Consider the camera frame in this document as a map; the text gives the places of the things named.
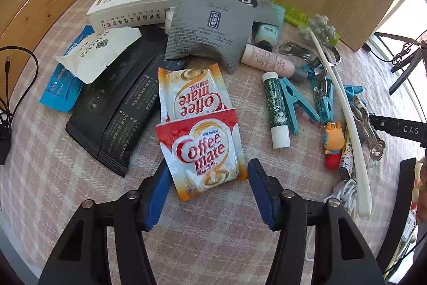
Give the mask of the person right hand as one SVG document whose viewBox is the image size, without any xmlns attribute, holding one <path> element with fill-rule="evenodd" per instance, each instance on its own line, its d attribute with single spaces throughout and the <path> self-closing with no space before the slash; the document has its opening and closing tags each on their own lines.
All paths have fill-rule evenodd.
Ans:
<svg viewBox="0 0 427 285">
<path fill-rule="evenodd" d="M 426 192 L 426 158 L 423 157 L 416 163 L 416 221 L 421 225 L 426 221 L 427 216 L 427 192 Z"/>
</svg>

